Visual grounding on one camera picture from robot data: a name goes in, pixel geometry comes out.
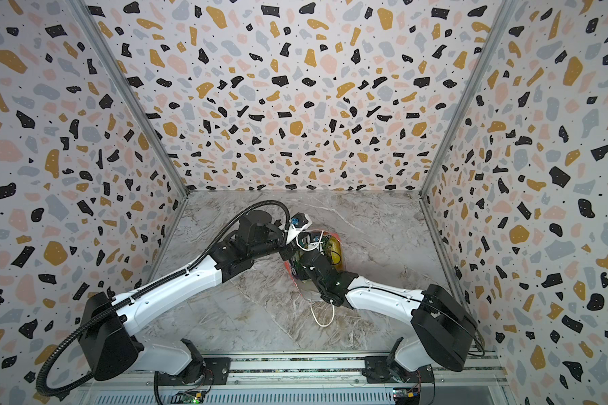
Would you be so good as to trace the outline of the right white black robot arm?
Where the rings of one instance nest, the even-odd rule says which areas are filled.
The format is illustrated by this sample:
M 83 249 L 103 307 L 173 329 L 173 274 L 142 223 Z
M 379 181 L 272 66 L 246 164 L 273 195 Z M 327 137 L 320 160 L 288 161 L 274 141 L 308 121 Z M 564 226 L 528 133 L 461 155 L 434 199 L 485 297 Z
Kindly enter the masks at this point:
M 368 310 L 403 322 L 414 336 L 397 339 L 385 360 L 389 377 L 405 382 L 419 369 L 438 364 L 461 372 L 476 342 L 476 320 L 442 286 L 406 290 L 339 271 L 338 259 L 306 251 L 289 261 L 293 278 L 312 285 L 335 307 Z

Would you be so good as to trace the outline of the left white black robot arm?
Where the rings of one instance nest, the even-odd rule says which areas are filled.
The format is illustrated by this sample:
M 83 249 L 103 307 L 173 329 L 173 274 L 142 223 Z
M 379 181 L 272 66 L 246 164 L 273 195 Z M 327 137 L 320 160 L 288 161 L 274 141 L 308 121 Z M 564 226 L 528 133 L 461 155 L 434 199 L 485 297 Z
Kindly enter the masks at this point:
M 250 269 L 257 259 L 275 253 L 287 259 L 297 248 L 297 236 L 310 224 L 306 214 L 282 224 L 263 210 L 249 211 L 223 229 L 201 262 L 113 298 L 103 293 L 90 298 L 85 308 L 90 320 L 114 311 L 79 338 L 93 378 L 107 381 L 128 371 L 153 371 L 184 384 L 202 381 L 206 363 L 190 340 L 162 343 L 135 335 L 187 299 Z

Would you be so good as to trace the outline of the red paper gift bag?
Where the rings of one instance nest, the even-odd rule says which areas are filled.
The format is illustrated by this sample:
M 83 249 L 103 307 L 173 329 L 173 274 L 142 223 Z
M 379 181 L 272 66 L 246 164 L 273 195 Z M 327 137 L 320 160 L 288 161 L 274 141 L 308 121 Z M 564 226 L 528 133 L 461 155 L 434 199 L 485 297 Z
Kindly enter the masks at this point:
M 336 234 L 325 231 L 324 244 L 322 247 L 319 250 L 312 250 L 323 253 L 324 256 L 329 258 L 331 264 L 340 272 L 338 282 L 327 294 L 321 294 L 311 281 L 305 280 L 304 277 L 298 273 L 298 271 L 302 270 L 299 259 L 305 251 L 309 251 L 307 249 L 309 231 L 301 231 L 297 235 L 295 235 L 295 232 L 292 232 L 290 243 L 295 247 L 296 252 L 292 258 L 287 258 L 285 261 L 285 269 L 287 273 L 289 273 L 295 287 L 297 287 L 300 296 L 308 303 L 314 322 L 321 328 L 329 327 L 334 322 L 335 308 L 344 303 L 344 299 L 339 293 L 340 277 L 344 272 L 340 240 Z M 327 303 L 331 306 L 331 316 L 329 320 L 319 320 L 313 307 L 313 303 L 317 301 Z

